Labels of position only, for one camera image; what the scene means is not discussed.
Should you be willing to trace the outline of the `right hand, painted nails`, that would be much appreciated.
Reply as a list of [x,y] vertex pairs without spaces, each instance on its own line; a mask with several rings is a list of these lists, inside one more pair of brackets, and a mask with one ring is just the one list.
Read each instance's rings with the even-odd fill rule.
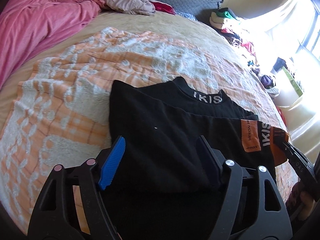
[[289,198],[285,203],[288,212],[292,212],[292,210],[297,209],[302,205],[302,208],[296,217],[299,221],[304,221],[310,216],[315,204],[314,199],[310,194],[304,191],[303,188],[304,184],[302,181],[295,183],[292,187]]

